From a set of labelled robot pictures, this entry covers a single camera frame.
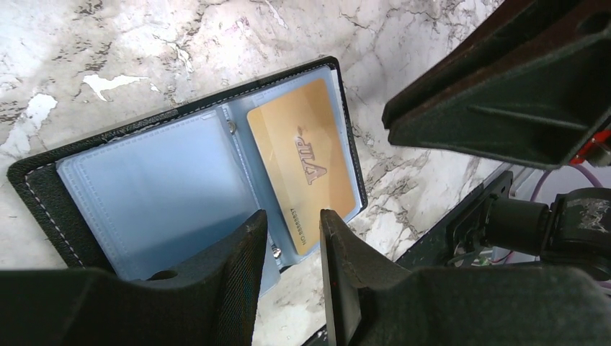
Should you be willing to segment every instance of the gold card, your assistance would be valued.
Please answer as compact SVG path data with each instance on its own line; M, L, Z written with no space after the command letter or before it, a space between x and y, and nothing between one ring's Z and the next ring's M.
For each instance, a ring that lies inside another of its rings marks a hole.
M320 239L321 209L356 206L329 93L317 79L248 113L265 169L298 254Z

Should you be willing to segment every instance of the marble surface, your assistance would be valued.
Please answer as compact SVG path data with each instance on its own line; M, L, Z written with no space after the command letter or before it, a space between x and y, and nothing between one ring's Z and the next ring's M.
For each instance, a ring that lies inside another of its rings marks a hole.
M383 105L499 2L0 1L0 269L65 267L7 182L12 162L325 55L370 201L350 226L396 259L498 163L389 146ZM314 254L260 300L253 344L300 345L324 323Z

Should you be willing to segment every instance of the white stitching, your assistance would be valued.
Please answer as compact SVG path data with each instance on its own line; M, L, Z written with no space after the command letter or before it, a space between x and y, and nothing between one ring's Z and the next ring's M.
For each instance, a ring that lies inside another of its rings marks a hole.
M51 221L51 223L53 224L53 227L56 229L56 231L59 233L59 235L61 236L62 240L64 243L66 243L66 245L68 245L68 248L70 249L70 253L72 253L72 255L76 258L77 261L79 261L79 264L81 265L81 267L85 268L85 264L83 264L83 261L81 261L81 258L76 254L76 252L74 251L74 248L72 247L72 245L70 245L70 242L66 239L66 236L63 234L63 232L59 229L59 227L57 226L57 224L55 223L55 220L53 220L53 218L51 217L51 214L49 214L49 212L47 211L47 207L45 207L45 205L43 204L42 201L40 201L40 198L38 198L38 196L36 196L36 192L34 192L34 190L32 190L32 186L30 186L30 182L27 181L27 178L34 173L34 171L37 171L39 169L45 168L47 166L50 166L52 164L54 164L55 162L51 162L50 164L46 164L44 166L38 167L37 169L33 169L31 171L29 171L25 176L25 185L27 186L27 189L30 191L30 193L32 193L32 196L34 196L34 199L36 200L36 202L38 203L38 205L40 205L40 207L43 209L43 211L45 212L45 215L49 218L49 220Z
M213 106L213 105L217 105L217 104L219 104L219 103L223 103L223 102L228 101L228 100L230 100L230 99L233 99L233 98L235 98L235 97L239 97L239 96L242 96L242 95L247 94L247 93L249 93L249 92L253 92L253 91L258 90L258 89L261 89L261 88L263 88L263 87L267 87L267 86L269 86L269 85L271 85L271 84L277 84L277 83L280 83L281 81L284 81L285 79L293 78L294 76L297 76L297 75L300 75L300 74L304 74L304 73L309 72L309 71L312 71L312 70L314 70L314 69L316 69L316 68L320 68L320 67L322 67L322 66L330 66L330 65L331 65L331 64L327 64L327 63L326 63L326 64L322 64L322 65L314 66L314 67L309 68L309 69L307 69L307 70L305 70L305 71L301 71L301 72L299 72L298 74L292 74L292 75L290 75L290 76L286 76L286 77L285 77L285 78L283 78L283 79L278 79L278 80L276 80L276 81L273 81L273 82L270 82L270 83L267 83L267 84L262 84L262 85L259 85L259 86L255 87L255 88L250 89L250 90L246 90L245 92L241 92L240 94L235 94L235 95L232 95L232 96L230 96L230 97L226 97L226 98L224 98L224 99L218 100L218 101L216 101L216 102L212 102L212 103L210 103L210 104L208 104L208 105L205 105L205 106L203 106L203 107L198 107L198 108L196 108L195 110L192 110L191 112L188 112L188 113L186 113L186 114L181 115L180 117L185 117L185 116L187 116L187 115L189 115L189 114L192 114L192 113L198 112L198 111L200 111L200 110L202 110L202 109L208 108L208 107ZM349 116L348 116L348 109L347 109L347 107L346 107L346 105L345 105L344 100L342 100L342 104L343 104L343 108L344 108L344 118L346 119L347 124L348 124L348 123L350 123L350 124L352 125L352 123L350 122ZM159 126L159 125L163 125L163 124L165 124L165 123L167 123L167 122L170 122L170 121L173 121L173 120L176 120L176 119L174 119L174 118L170 118L170 119L167 119L167 120L165 120L165 121L160 121L160 122L157 122L157 123L154 123L154 124L150 124L150 125L145 126L144 128L141 128L141 129L135 130L135 131L133 131L132 133L127 133L127 134L125 134L124 136L118 136L118 137L114 137L114 138L111 138L111 139L109 139L109 140L105 140L105 141L106 141L107 143L109 143L109 142L111 142L111 141L115 141L115 140L117 140L117 139L121 139L121 138L129 137L129 136L134 135L134 134L136 134L136 133L140 133L140 132L142 132L142 131L144 131L144 130L148 130L148 129L149 129L149 128L151 128L151 127L156 127L156 126ZM349 146L349 148L350 148L350 156L352 156L352 160L354 161L354 157L356 156L356 151L355 151L355 149L356 149L356 148L355 148L354 142L352 142L352 143L350 143L350 144L351 144L351 145ZM27 185L27 189L30 191L30 193L32 193L32 196L34 197L34 199L36 199L36 202L38 202L38 205L40 205L40 207L41 207L41 208L43 209L43 211L45 212L45 215L46 215L46 216L49 218L49 220L50 220L50 221L51 221L51 223L53 224L53 227L54 227L54 228L57 230L57 232L58 232L58 233L59 233L59 235L61 236L61 238L62 238L63 242L64 242L64 243L66 243L66 245L68 245L68 248L70 249L70 252L72 253L72 255L73 255L75 258L76 258L76 260L77 260L77 261L79 261L79 264L81 265L81 267L85 268L85 264L83 264L83 262L81 261L81 258L80 258L80 257L79 257L79 256L76 254L76 252L74 251L74 248L73 248L73 247L70 245L70 243L69 243L69 242L68 242L68 240L66 239L66 236L64 236L64 234L62 233L62 231L59 229L58 225L55 223L55 220L53 220L53 218L51 217L51 214L49 214L49 212L47 211L47 208L46 208L46 207L43 205L43 202L41 202L41 201L40 201L40 198L38 198L38 196L36 196L36 192L34 192L34 190L32 190L32 187L30 186L30 183L27 181L27 178L28 178L28 177L29 177L29 176L30 176L32 173L34 173L35 171L37 171L37 170L39 170L39 169L42 169L42 168L45 168L45 167L50 166L50 165L55 164L55 163L56 163L56 161L51 162L51 163L49 163L49 164L45 164L45 165L43 165L43 166L40 166L40 167L38 167L38 168L35 168L35 169L33 169L33 170L29 171L28 173L26 173L26 175L24 176L24 178L25 178L25 184ZM359 174L359 172L358 172L358 169L356 170L356 172L355 172L355 173L357 174L357 177L360 177L360 178L361 178L360 180L362 180L362 177L360 176L360 174ZM364 193L364 192L365 192L365 188L364 188L364 187L363 187L361 184L359 184L359 186L361 187L361 189L360 189L360 190L361 190L361 193Z

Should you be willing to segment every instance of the card holder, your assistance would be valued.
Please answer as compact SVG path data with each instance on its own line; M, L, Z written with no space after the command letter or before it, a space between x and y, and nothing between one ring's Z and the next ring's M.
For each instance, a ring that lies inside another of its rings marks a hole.
M68 266L124 280L185 261L265 209L264 293L316 247L295 250L246 115L314 81L324 81L357 201L348 221L367 199L332 57L18 161L9 180Z

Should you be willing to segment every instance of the black cylinder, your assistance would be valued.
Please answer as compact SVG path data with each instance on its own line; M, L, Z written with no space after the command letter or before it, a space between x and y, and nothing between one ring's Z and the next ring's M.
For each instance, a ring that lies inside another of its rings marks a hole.
M548 214L546 204L497 198L491 202L486 218L486 244L538 256Z

